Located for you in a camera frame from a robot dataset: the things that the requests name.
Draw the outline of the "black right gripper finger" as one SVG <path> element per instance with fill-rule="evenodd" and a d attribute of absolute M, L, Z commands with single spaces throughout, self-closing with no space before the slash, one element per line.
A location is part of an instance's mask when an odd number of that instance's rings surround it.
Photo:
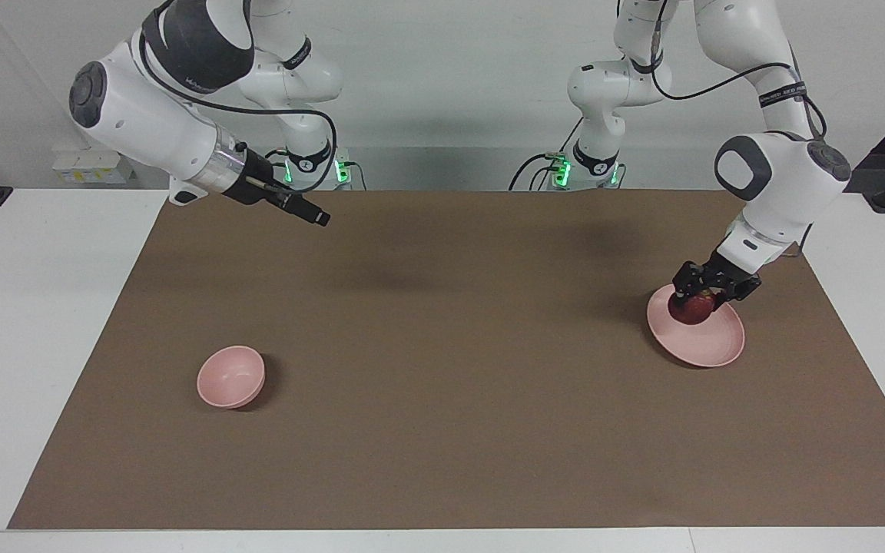
<path fill-rule="evenodd" d="M 307 200 L 304 195 L 289 197 L 289 214 L 299 217 L 307 223 L 320 225 L 320 227 L 326 227 L 331 218 L 330 214 Z"/>

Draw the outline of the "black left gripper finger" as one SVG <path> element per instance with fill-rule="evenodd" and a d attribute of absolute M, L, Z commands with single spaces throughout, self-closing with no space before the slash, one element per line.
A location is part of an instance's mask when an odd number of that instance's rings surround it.
<path fill-rule="evenodd" d="M 719 307 L 731 301 L 742 301 L 761 286 L 762 280 L 733 281 L 721 287 L 719 291 Z"/>
<path fill-rule="evenodd" d="M 692 298 L 709 295 L 709 284 L 705 265 L 685 261 L 673 277 L 675 301 L 685 303 Z"/>

